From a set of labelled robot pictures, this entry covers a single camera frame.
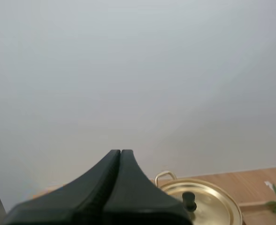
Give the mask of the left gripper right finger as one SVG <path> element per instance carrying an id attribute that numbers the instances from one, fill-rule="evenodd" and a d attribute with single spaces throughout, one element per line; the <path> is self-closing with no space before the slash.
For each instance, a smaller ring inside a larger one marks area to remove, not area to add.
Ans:
<path id="1" fill-rule="evenodd" d="M 132 150 L 122 150 L 114 188 L 103 208 L 105 225 L 190 225 L 182 203 L 156 187 Z"/>

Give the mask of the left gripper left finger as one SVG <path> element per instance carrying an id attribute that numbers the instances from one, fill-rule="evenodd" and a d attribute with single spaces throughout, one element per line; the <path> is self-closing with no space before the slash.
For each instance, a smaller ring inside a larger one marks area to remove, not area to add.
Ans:
<path id="1" fill-rule="evenodd" d="M 118 175 L 120 150 L 111 150 L 89 171 L 41 197 L 16 205 L 5 225 L 97 225 Z"/>

